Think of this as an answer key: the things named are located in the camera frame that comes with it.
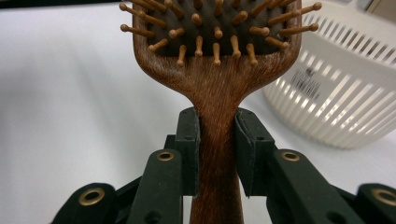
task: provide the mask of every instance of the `hairbrush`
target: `hairbrush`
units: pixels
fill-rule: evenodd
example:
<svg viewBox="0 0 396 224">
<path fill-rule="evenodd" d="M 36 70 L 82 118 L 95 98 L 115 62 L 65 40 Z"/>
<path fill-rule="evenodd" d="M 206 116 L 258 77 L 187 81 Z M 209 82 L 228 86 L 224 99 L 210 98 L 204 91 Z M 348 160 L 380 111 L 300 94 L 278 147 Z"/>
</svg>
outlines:
<svg viewBox="0 0 396 224">
<path fill-rule="evenodd" d="M 301 0 L 128 0 L 134 55 L 141 68 L 189 98 L 199 116 L 199 194 L 191 224 L 243 223 L 233 149 L 233 117 L 241 101 L 283 75 L 296 60 Z"/>
</svg>

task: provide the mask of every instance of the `white basket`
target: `white basket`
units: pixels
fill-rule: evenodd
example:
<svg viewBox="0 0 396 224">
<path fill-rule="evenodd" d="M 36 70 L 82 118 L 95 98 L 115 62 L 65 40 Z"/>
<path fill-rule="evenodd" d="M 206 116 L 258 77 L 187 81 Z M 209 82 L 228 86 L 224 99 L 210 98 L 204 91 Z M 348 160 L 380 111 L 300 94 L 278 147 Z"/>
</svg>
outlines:
<svg viewBox="0 0 396 224">
<path fill-rule="evenodd" d="M 362 147 L 396 128 L 396 27 L 351 5 L 322 4 L 303 17 L 319 30 L 303 34 L 294 66 L 263 92 L 298 132 L 334 147 Z"/>
</svg>

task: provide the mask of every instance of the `white surface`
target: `white surface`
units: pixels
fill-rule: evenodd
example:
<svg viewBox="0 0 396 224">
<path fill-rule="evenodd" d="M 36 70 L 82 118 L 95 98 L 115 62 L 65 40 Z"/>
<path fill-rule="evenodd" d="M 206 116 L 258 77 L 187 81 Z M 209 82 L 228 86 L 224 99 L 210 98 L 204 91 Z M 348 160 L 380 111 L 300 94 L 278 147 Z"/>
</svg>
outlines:
<svg viewBox="0 0 396 224">
<path fill-rule="evenodd" d="M 130 20 L 118 4 L 0 11 L 1 223 L 49 223 L 91 182 L 120 188 L 176 131 L 178 112 L 191 103 L 138 67 L 132 38 L 120 31 Z M 278 147 L 303 152 L 335 186 L 396 188 L 396 132 L 340 150 L 290 131 L 260 91 L 241 107 L 259 116 Z M 244 200 L 244 210 L 247 224 L 269 223 L 264 198 Z"/>
</svg>

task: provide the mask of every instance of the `black mechanical part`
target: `black mechanical part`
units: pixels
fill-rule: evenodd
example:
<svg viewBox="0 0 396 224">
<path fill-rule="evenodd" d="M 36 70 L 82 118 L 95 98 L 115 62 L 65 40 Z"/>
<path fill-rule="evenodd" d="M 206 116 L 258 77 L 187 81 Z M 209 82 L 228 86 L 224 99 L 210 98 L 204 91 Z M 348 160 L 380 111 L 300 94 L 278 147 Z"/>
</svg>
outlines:
<svg viewBox="0 0 396 224">
<path fill-rule="evenodd" d="M 152 153 L 140 181 L 128 224 L 181 224 L 181 155 L 173 149 Z"/>
<path fill-rule="evenodd" d="M 246 109 L 238 109 L 234 131 L 245 193 L 267 196 L 274 224 L 396 224 L 396 189 L 366 184 L 355 196 L 331 186 L 303 154 L 278 150 Z M 180 224 L 182 196 L 197 192 L 199 140 L 198 117 L 188 108 L 180 113 L 177 134 L 167 136 L 165 149 L 150 155 L 142 177 L 117 191 L 107 184 L 78 189 L 53 223 Z"/>
<path fill-rule="evenodd" d="M 180 112 L 176 135 L 166 137 L 164 148 L 177 150 L 183 160 L 183 195 L 196 196 L 199 183 L 199 118 L 193 107 Z"/>
<path fill-rule="evenodd" d="M 267 195 L 270 173 L 266 159 L 276 150 L 275 140 L 257 116 L 239 108 L 234 118 L 236 170 L 246 196 Z"/>
<path fill-rule="evenodd" d="M 396 223 L 396 189 L 381 184 L 361 185 L 354 208 L 367 224 Z"/>
<path fill-rule="evenodd" d="M 278 150 L 270 169 L 292 212 L 292 223 L 364 223 L 303 154 Z"/>
<path fill-rule="evenodd" d="M 76 190 L 52 224 L 108 224 L 117 218 L 117 195 L 108 184 L 93 183 Z"/>
<path fill-rule="evenodd" d="M 141 179 L 142 176 L 116 191 L 117 204 L 119 209 L 116 224 L 126 223 L 126 220 L 131 211 L 132 204 L 134 203 L 134 197 L 136 196 Z"/>
</svg>

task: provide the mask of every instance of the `white table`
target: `white table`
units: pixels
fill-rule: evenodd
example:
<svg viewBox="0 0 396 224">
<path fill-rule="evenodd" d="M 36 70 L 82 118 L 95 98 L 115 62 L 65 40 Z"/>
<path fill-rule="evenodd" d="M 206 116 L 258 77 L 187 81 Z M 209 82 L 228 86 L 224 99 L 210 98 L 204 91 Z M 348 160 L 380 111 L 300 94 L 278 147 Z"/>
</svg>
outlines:
<svg viewBox="0 0 396 224">
<path fill-rule="evenodd" d="M 176 131 L 179 111 L 191 103 L 143 73 L 122 23 L 131 17 L 118 4 L 0 10 L 1 223 L 49 223 L 86 184 L 122 187 Z M 241 107 L 256 113 L 278 147 L 303 152 L 335 186 L 396 188 L 396 132 L 341 150 L 291 131 L 260 91 Z M 247 224 L 270 223 L 264 198 L 243 204 Z"/>
</svg>

